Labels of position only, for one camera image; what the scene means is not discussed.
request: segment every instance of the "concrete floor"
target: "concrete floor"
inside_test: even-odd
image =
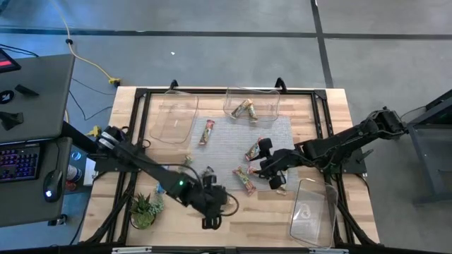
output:
[[[58,0],[71,28],[208,32],[316,32],[310,0]],[[318,0],[324,32],[450,34],[452,0]],[[2,28],[62,28],[48,0],[14,0],[0,15]],[[0,42],[40,55],[66,54],[63,35],[0,34]],[[73,36],[76,51],[124,80],[124,85],[326,87],[316,38]],[[382,106],[400,114],[451,89],[452,40],[326,40],[334,87],[345,88],[354,123]],[[73,77],[114,92],[101,72],[81,61]],[[112,104],[72,83],[87,116]],[[109,111],[84,121],[70,99],[72,124],[82,132],[106,126]],[[452,203],[414,207],[426,194],[409,137],[368,145],[371,201],[381,242],[387,246],[452,252]],[[68,244],[86,195],[65,197],[67,226],[43,223],[0,229],[0,250]],[[51,232],[46,238],[42,232]]]

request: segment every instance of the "keyboard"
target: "keyboard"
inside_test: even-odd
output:
[[[39,143],[0,146],[0,183],[37,179]]]

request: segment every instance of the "wooden tabletop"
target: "wooden tabletop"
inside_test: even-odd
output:
[[[136,87],[119,87],[114,100],[111,126],[127,126],[131,117]],[[328,105],[333,122],[333,130],[339,133],[352,126],[344,89],[327,89]],[[162,95],[153,95],[148,115],[147,128],[154,125],[159,112]],[[224,116],[222,109],[224,95],[200,95],[199,116]],[[143,103],[138,110],[135,133],[141,120]],[[323,132],[326,133],[322,107],[319,107]],[[290,117],[294,143],[316,138],[311,100],[303,95],[282,95],[280,100],[281,116]],[[149,130],[145,138],[151,139]],[[184,151],[162,152],[159,149],[146,150],[147,155],[158,162],[180,162]],[[309,178],[323,182],[316,169],[297,167],[301,179]],[[107,173],[93,186],[88,210],[86,212],[81,241],[89,238],[101,225],[112,209],[114,192],[119,173]],[[343,177],[350,213],[368,236],[379,242],[374,215],[366,186],[355,175]],[[139,173],[136,193],[152,193],[156,181],[143,172]],[[157,216],[156,222],[146,230],[137,230],[129,226],[127,245],[129,246],[259,246],[259,247],[302,247],[303,245],[289,236],[289,227],[294,206],[295,194],[286,196],[274,191],[259,191],[248,197],[244,191],[230,191],[240,203],[238,213],[223,217],[222,226],[216,230],[201,228],[202,215],[190,207],[183,207],[165,196],[165,209]],[[115,239],[119,235],[124,210],[118,216]],[[343,220],[338,216],[341,236],[345,239]]]

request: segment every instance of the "clear plastic container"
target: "clear plastic container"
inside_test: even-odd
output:
[[[246,99],[250,99],[253,102],[257,119],[252,119],[247,109],[240,115],[232,115],[232,112]],[[253,122],[264,122],[278,119],[279,106],[280,93],[276,90],[262,92],[240,87],[228,87],[223,111],[233,119],[249,119]]]
[[[299,182],[290,236],[305,246],[330,248],[336,220],[338,192],[328,184],[303,179]]]
[[[165,93],[157,120],[149,135],[167,144],[185,143],[193,128],[197,111],[197,96],[169,90]]]

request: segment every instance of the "succulent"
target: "succulent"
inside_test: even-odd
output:
[[[155,220],[155,215],[163,211],[163,198],[159,193],[150,201],[150,194],[144,197],[142,193],[134,198],[131,206],[133,224],[139,229],[148,228]]]

